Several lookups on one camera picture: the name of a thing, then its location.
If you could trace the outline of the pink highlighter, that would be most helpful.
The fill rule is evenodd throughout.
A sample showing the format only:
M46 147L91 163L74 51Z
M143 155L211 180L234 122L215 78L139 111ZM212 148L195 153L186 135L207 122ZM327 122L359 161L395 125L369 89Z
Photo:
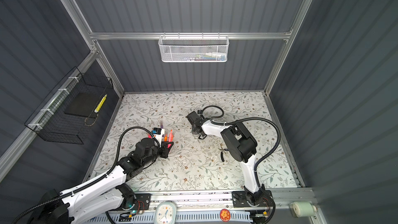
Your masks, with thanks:
M168 148L171 148L173 146L173 144L172 144L172 142L173 142L173 130L171 130L170 133L169 133L168 141L169 141Z

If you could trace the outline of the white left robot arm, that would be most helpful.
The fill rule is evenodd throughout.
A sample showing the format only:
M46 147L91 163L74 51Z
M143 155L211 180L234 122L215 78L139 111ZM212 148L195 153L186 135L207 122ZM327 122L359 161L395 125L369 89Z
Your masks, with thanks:
M143 203L127 182L152 165L158 157L167 158L172 142L144 138L134 151L121 158L111 172L105 172L85 183L61 193L46 193L40 206L28 220L29 224L81 224L107 211L143 210Z

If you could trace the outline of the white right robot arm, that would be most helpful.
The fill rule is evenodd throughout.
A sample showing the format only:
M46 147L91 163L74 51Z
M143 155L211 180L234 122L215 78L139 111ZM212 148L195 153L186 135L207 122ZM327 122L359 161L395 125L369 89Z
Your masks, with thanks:
M255 155L258 143L242 122L234 124L215 124L208 118L191 112L186 116L191 124L192 133L201 139L207 136L222 138L229 150L230 155L240 163L244 176L244 189L254 194L260 190L255 175Z

